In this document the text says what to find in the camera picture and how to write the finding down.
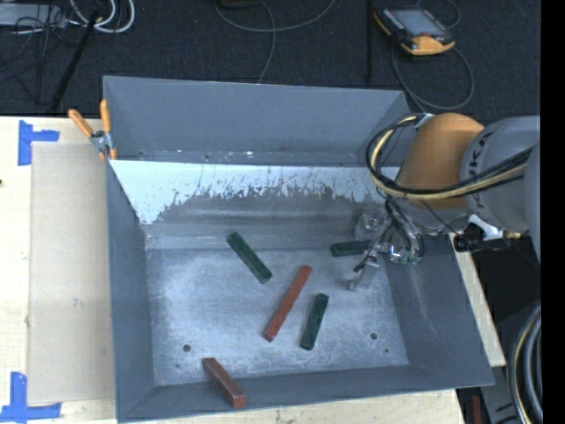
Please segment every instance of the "wooden table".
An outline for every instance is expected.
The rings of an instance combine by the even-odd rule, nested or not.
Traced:
[[[51,129],[59,131],[60,134],[55,143],[35,141],[32,144],[31,165],[18,166],[20,119],[33,125],[34,131]],[[98,119],[87,121],[95,130],[102,128]],[[84,216],[90,215],[89,205],[83,203],[77,206],[76,202],[73,204],[73,197],[78,198],[85,193],[91,193],[97,200],[105,196],[99,182],[103,178],[100,173],[103,171],[102,162],[74,123],[64,117],[0,117],[0,140],[0,208],[3,211],[0,219],[0,405],[9,403],[10,372],[17,371],[28,377],[29,405],[40,405],[50,400],[63,402],[61,417],[43,422],[116,422],[113,367],[111,362],[108,362],[108,358],[111,359],[111,341],[97,337],[96,343],[105,344],[104,348],[96,353],[88,350],[93,342],[91,323],[96,320],[94,323],[100,324],[99,321],[102,320],[103,325],[107,322],[104,319],[109,318],[108,290],[104,289],[104,281],[94,286],[87,284],[90,289],[96,289],[98,295],[75,297],[85,281],[91,281],[93,276],[104,278],[108,274],[106,258],[91,256],[96,249],[106,249],[105,238],[96,236],[96,239],[93,239],[92,236],[100,234],[101,228],[105,228],[105,214],[101,213],[98,218],[85,220]],[[51,170],[66,173],[54,176],[57,179],[53,181],[42,177],[46,165],[41,162],[47,161]],[[88,180],[79,180],[84,178],[85,174],[91,173],[92,176]],[[55,187],[51,192],[56,190],[56,194],[46,194],[43,201],[41,193],[46,193],[50,184]],[[93,205],[100,206],[100,202],[95,203],[96,199],[92,198],[90,201]],[[42,203],[52,202],[54,206],[67,206],[65,200],[70,200],[65,208],[65,215],[59,216],[55,220],[57,223],[51,224],[48,229],[39,226],[49,222],[49,213],[44,212]],[[82,212],[83,215],[74,216],[73,213],[76,212]],[[75,228],[72,225],[73,219],[83,222],[81,227]],[[102,226],[90,228],[84,224]],[[55,240],[58,244],[72,241],[72,254],[75,258],[78,256],[79,260],[88,259],[84,268],[78,272],[76,266],[61,259],[64,256],[60,254],[37,254],[38,250],[41,251],[41,246],[37,245],[37,240],[41,240],[38,234],[44,239],[49,238],[49,241]],[[49,261],[33,264],[30,259],[34,256],[36,260]],[[491,365],[504,366],[504,355],[471,256],[456,254],[456,258]],[[39,285],[35,283],[45,281],[46,276],[49,278],[48,282]],[[34,299],[42,297],[42,294],[53,294],[54,291],[54,301],[59,304],[58,309],[46,311],[45,307],[41,308],[41,303],[34,302]],[[50,333],[42,335],[42,325],[50,325]],[[82,325],[83,330],[68,331],[69,325]],[[102,362],[100,360],[103,361],[104,367],[97,364]],[[463,416],[456,392],[443,390],[159,422],[463,424]]]

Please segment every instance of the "gray bin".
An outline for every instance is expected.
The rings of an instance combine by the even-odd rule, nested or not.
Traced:
[[[105,77],[119,157],[107,164],[109,273],[120,422],[493,384],[448,238],[417,266],[383,262],[350,291],[359,256],[332,257],[379,207],[372,135],[409,112],[400,91]],[[402,161],[405,133],[386,162]],[[231,250],[238,232],[273,273]],[[312,274],[273,342],[262,337],[298,269]],[[300,348],[329,296],[311,351]]]

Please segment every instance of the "metal rod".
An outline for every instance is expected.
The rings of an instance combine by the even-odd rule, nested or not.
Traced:
[[[74,74],[74,70],[77,67],[77,64],[82,57],[82,52],[84,51],[85,47],[87,46],[88,40],[94,31],[94,24],[96,20],[99,18],[100,14],[102,13],[102,6],[106,0],[96,0],[94,3],[94,9],[92,14],[90,15],[90,19],[88,20],[88,25],[85,33],[82,35],[80,39],[79,46],[74,52],[74,56],[72,57],[71,62],[67,66],[66,71],[59,82],[59,86],[56,89],[55,95],[53,97],[53,102],[51,103],[51,113],[57,113],[57,109],[61,104],[61,100],[63,99],[64,92],[66,91],[67,87],[69,86],[69,82],[71,81],[71,77]]]

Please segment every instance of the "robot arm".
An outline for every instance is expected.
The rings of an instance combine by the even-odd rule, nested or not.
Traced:
[[[380,171],[382,153],[395,130],[417,129],[395,178]],[[421,236],[461,232],[470,223],[484,239],[531,234],[539,251],[539,117],[512,117],[484,127],[457,113],[414,114],[378,133],[366,161],[386,196],[381,227],[362,218],[358,237],[373,236],[364,259],[386,254],[391,261],[417,262]]]

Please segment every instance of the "wooden block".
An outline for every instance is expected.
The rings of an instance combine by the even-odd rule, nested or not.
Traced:
[[[263,337],[267,341],[271,342],[273,339],[275,339],[275,336],[279,332],[279,329],[281,329],[286,316],[289,315],[294,302],[297,300],[298,295],[304,288],[306,281],[308,281],[310,273],[312,273],[312,268],[307,265],[303,265],[298,271],[297,275],[292,281],[292,284],[290,285],[290,288],[287,290],[286,295],[279,304],[275,315],[271,319],[271,322],[268,324],[267,329],[263,332]]]
[[[212,379],[214,385],[225,396],[235,409],[245,407],[247,399],[245,393],[237,386],[230,375],[215,358],[205,358],[202,360],[204,370]]]

